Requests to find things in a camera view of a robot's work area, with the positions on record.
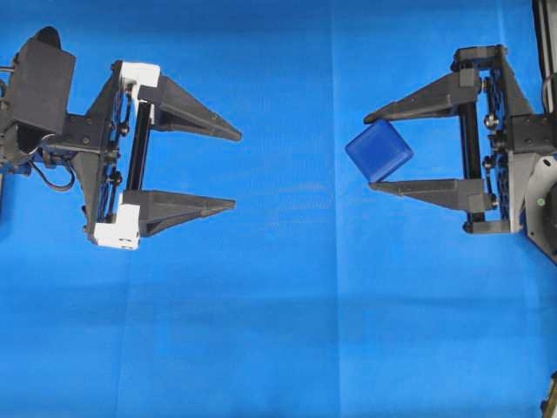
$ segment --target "cable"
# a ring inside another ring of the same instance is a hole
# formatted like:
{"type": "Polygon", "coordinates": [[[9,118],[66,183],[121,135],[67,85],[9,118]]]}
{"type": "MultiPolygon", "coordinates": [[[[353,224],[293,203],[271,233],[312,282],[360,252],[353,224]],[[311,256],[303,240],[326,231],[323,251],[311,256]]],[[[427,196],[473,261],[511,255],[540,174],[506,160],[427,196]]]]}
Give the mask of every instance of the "cable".
{"type": "Polygon", "coordinates": [[[31,165],[31,167],[33,167],[35,169],[35,171],[37,172],[37,174],[41,177],[41,179],[43,179],[44,183],[51,188],[52,190],[56,190],[57,192],[67,192],[69,191],[74,183],[76,182],[76,175],[74,174],[74,172],[70,169],[69,166],[64,165],[64,168],[66,169],[66,171],[71,175],[71,180],[70,183],[68,183],[67,185],[53,185],[44,175],[44,173],[41,171],[40,168],[38,168],[35,163],[33,161],[30,161],[29,164],[31,165]]]}
{"type": "Polygon", "coordinates": [[[544,112],[548,112],[547,110],[547,87],[549,86],[549,82],[552,81],[555,77],[557,77],[557,72],[549,74],[545,80],[543,80],[543,84],[541,85],[541,103],[543,103],[543,110],[544,112]]]}

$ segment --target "blue cloth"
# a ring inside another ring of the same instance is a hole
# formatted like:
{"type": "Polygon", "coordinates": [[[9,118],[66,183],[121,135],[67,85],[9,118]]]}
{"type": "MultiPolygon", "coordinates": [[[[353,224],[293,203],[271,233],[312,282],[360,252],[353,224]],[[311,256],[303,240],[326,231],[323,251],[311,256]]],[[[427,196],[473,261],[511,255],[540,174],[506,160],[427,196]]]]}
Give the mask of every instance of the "blue cloth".
{"type": "MultiPolygon", "coordinates": [[[[463,46],[506,44],[539,111],[530,7],[4,2],[0,63],[56,26],[77,56],[70,111],[115,59],[150,62],[244,141],[153,132],[146,189],[238,206],[134,253],[85,240],[78,188],[8,180],[0,416],[538,416],[557,369],[555,266],[522,235],[465,235],[461,213],[370,192],[344,152],[369,111],[463,46]]],[[[461,175],[457,120],[396,128],[415,157],[393,180],[461,175]]]]}

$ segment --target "blue cube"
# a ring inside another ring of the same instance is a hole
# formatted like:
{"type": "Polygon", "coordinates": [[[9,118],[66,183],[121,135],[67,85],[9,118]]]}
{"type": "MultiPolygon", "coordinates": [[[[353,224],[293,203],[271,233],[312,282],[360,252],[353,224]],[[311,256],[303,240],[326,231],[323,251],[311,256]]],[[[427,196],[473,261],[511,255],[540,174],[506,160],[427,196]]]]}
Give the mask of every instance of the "blue cube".
{"type": "Polygon", "coordinates": [[[370,183],[386,178],[414,155],[393,126],[382,119],[373,122],[345,149],[370,183]]]}

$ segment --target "bolt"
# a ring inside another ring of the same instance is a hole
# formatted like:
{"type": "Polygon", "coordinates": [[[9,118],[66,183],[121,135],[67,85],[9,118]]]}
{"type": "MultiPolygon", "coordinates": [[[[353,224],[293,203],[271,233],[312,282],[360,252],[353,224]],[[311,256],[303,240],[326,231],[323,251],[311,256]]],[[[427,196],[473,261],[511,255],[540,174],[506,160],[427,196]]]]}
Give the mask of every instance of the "bolt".
{"type": "Polygon", "coordinates": [[[120,124],[118,126],[118,130],[120,131],[120,135],[126,136],[130,133],[130,127],[127,124],[120,124]]]}

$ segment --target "black rod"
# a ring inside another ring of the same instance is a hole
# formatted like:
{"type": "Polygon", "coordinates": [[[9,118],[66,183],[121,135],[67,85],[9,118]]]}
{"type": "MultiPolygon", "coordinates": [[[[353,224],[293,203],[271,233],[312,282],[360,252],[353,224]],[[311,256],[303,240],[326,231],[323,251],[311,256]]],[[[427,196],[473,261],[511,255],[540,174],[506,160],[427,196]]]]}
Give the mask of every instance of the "black rod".
{"type": "Polygon", "coordinates": [[[130,170],[128,170],[126,190],[141,190],[143,186],[149,134],[151,133],[150,116],[151,104],[140,103],[138,117],[136,118],[136,133],[133,137],[133,147],[131,148],[130,170]]]}
{"type": "MultiPolygon", "coordinates": [[[[478,133],[478,112],[476,104],[459,106],[460,139],[462,140],[462,166],[465,179],[481,179],[480,135],[478,133]]],[[[468,223],[483,222],[484,213],[468,213],[468,223]]]]}

